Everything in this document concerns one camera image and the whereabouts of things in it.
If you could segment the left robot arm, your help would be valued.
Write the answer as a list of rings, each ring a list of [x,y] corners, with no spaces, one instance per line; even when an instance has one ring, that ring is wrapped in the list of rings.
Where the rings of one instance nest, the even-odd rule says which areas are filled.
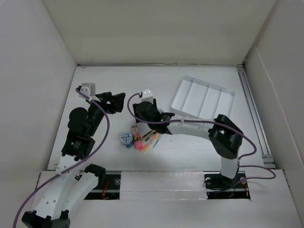
[[[78,107],[69,114],[68,133],[56,175],[46,182],[48,188],[39,204],[22,216],[28,228],[69,227],[71,214],[88,193],[105,185],[105,168],[94,164],[84,168],[84,164],[97,151],[93,148],[93,136],[99,124],[109,114],[123,110],[125,93],[107,92],[85,99],[90,104],[88,109]]]

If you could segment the blue patterned lid jar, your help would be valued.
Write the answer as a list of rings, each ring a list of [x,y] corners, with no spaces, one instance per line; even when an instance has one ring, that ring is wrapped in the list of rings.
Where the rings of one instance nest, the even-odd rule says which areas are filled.
[[[131,148],[133,146],[133,135],[130,132],[123,132],[120,135],[120,142],[126,148]]]

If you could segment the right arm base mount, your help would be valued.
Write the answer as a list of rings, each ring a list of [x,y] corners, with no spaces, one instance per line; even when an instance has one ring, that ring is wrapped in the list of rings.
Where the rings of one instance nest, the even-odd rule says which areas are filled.
[[[234,179],[222,176],[220,173],[205,174],[203,186],[206,188],[208,200],[250,199],[248,185],[239,182],[245,178],[244,173],[238,173]]]

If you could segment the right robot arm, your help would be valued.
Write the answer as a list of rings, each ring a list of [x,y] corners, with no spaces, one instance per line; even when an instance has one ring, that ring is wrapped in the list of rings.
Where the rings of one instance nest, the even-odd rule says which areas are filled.
[[[174,113],[160,113],[155,99],[133,105],[128,101],[127,106],[136,121],[148,124],[157,133],[190,135],[209,140],[221,157],[220,183],[225,187],[236,183],[243,132],[227,116],[220,114],[214,120],[182,119]]]

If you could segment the pink capped tube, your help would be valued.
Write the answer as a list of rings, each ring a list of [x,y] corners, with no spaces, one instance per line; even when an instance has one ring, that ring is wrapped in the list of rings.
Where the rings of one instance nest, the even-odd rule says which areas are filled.
[[[143,142],[142,142],[142,136],[140,134],[139,128],[137,125],[133,125],[131,127],[132,135],[133,135],[133,141],[134,141],[134,147],[136,150],[141,150],[143,148]]]

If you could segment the clear blue pen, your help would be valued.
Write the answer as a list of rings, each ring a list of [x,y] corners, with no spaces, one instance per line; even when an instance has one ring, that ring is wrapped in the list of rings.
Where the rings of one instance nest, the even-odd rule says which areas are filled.
[[[153,145],[153,149],[156,147],[156,145],[158,144],[159,140],[161,139],[161,137],[163,136],[163,134],[160,134],[160,136],[157,138],[156,142]]]

